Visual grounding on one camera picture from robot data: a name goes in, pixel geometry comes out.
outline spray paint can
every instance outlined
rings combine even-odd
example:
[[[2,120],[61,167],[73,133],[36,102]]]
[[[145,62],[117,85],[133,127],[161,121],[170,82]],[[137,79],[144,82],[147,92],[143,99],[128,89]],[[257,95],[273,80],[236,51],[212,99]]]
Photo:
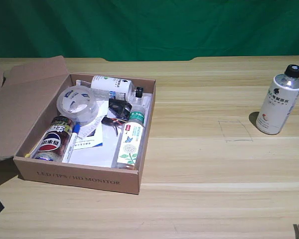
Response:
[[[299,66],[289,65],[284,74],[274,77],[256,120],[257,128],[267,134],[279,133],[299,96]]]
[[[103,95],[99,91],[107,91],[110,99],[128,101],[134,91],[132,81],[119,79],[109,76],[94,76],[91,89],[96,93]]]
[[[46,131],[36,159],[44,159],[55,162],[62,162],[66,146],[68,145],[74,122],[64,116],[55,117],[50,128]]]

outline blue marker cap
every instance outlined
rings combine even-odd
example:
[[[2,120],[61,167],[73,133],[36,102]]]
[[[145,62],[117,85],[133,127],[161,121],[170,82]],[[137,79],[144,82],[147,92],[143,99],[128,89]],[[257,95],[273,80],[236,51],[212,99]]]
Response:
[[[78,123],[76,125],[74,125],[73,133],[79,133],[80,132],[80,128],[81,128],[81,126]]]

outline pepsi can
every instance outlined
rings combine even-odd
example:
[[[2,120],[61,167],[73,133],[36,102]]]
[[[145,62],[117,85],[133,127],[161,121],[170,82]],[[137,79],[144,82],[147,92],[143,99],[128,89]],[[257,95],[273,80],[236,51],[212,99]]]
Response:
[[[73,127],[74,122],[71,119],[64,116],[55,117],[50,128],[46,131],[34,158],[62,162],[62,157],[70,141]]]

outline box lid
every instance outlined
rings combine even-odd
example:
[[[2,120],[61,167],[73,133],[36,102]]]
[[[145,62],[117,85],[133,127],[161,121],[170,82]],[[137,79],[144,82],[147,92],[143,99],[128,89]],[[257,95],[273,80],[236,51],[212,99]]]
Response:
[[[67,76],[62,56],[11,69],[0,88],[0,161],[16,154]]]

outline white paper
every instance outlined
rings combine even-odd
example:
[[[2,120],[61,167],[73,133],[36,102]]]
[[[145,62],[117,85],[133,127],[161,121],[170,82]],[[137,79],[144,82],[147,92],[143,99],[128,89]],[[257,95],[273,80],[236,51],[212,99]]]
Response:
[[[99,124],[97,128],[84,139],[77,138],[73,150],[82,149],[82,148],[99,147],[102,145],[103,145],[103,131],[102,131],[102,124]]]
[[[89,124],[80,128],[80,132],[78,134],[79,139],[84,139],[89,136],[101,123],[102,119],[108,112],[109,101],[98,101],[99,112],[96,118]]]
[[[150,110],[150,104],[148,102],[151,101],[152,94],[147,94],[145,96],[146,100],[146,116],[144,126],[146,127],[148,113]],[[115,117],[113,113],[109,110],[107,112],[107,117],[113,118]],[[111,167],[114,154],[116,151],[116,147],[118,144],[119,136],[116,136],[115,129],[111,126],[100,125],[103,131],[103,146],[102,147],[92,147],[92,148],[84,148],[77,149],[72,152],[69,163],[74,164],[83,164],[89,166],[99,166],[99,167]]]

